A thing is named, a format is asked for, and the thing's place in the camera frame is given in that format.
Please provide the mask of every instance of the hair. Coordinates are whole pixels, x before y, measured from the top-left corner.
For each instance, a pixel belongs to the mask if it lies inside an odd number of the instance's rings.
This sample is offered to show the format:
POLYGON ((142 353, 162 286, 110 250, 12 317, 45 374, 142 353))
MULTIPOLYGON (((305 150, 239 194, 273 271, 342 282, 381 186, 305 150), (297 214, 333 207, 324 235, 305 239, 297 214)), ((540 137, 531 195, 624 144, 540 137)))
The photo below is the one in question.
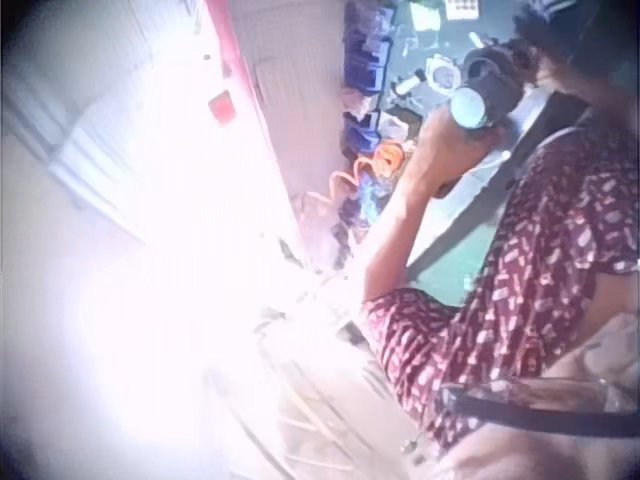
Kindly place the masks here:
POLYGON ((516 34, 590 77, 637 64, 637 0, 578 0, 545 18, 529 2, 514 18, 516 34))

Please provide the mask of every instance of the red printed fabric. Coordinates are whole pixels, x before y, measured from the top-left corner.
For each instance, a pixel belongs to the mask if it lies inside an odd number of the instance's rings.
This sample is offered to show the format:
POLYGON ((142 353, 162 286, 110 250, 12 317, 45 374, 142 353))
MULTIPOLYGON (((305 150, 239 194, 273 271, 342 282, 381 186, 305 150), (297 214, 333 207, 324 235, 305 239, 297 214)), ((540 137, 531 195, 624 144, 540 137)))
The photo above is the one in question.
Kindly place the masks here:
POLYGON ((620 132, 578 129, 538 148, 462 308, 401 288, 359 326, 402 408, 449 449, 477 427, 443 383, 539 376, 575 339, 599 272, 638 269, 638 157, 620 132))

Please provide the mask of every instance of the orange coiled wire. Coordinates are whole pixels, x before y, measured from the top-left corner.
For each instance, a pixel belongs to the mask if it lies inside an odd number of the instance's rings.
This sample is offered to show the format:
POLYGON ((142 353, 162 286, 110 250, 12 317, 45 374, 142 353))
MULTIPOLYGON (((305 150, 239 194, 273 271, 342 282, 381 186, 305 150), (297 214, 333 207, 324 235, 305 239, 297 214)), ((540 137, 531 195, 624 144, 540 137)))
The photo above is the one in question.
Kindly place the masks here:
POLYGON ((346 180, 355 188, 360 185, 360 171, 363 167, 369 166, 377 178, 390 178, 402 166, 405 153, 402 146, 395 142, 383 142, 376 148, 373 158, 358 157, 353 164, 353 176, 345 172, 336 171, 329 177, 329 196, 325 197, 316 192, 308 192, 307 195, 322 202, 333 205, 336 193, 336 181, 338 178, 346 180))

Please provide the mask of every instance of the blue container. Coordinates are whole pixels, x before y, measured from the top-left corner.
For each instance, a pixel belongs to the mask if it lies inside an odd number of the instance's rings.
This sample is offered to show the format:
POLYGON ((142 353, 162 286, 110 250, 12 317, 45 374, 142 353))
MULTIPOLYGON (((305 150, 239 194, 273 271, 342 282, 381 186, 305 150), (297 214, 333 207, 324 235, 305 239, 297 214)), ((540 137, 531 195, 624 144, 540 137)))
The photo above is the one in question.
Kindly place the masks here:
POLYGON ((373 154, 382 140, 377 132, 375 117, 367 115, 360 122, 349 113, 345 113, 343 117, 345 146, 356 154, 373 154))
POLYGON ((345 62, 357 61, 376 67, 386 66, 391 53, 391 39, 376 39, 366 45, 367 38, 367 35, 357 30, 347 33, 344 41, 345 62))
POLYGON ((384 87, 386 68, 361 62, 355 57, 345 58, 344 82, 365 95, 376 95, 384 87))

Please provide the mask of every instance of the woman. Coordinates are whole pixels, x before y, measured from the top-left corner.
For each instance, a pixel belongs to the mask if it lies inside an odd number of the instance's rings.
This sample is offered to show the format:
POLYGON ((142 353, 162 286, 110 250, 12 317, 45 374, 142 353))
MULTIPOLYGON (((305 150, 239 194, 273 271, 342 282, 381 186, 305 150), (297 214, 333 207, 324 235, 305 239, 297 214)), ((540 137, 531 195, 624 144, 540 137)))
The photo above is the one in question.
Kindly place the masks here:
MULTIPOLYGON (((551 72, 557 86, 576 83, 559 72, 551 72)), ((598 90, 577 84, 585 96, 598 90)), ((637 143, 609 127, 574 129, 534 152, 462 308, 400 288, 434 192, 498 141, 495 131, 471 140, 446 108, 435 111, 359 253, 359 326, 403 409, 444 449, 477 421, 443 408, 443 384, 540 376, 609 319, 637 309, 637 143)))

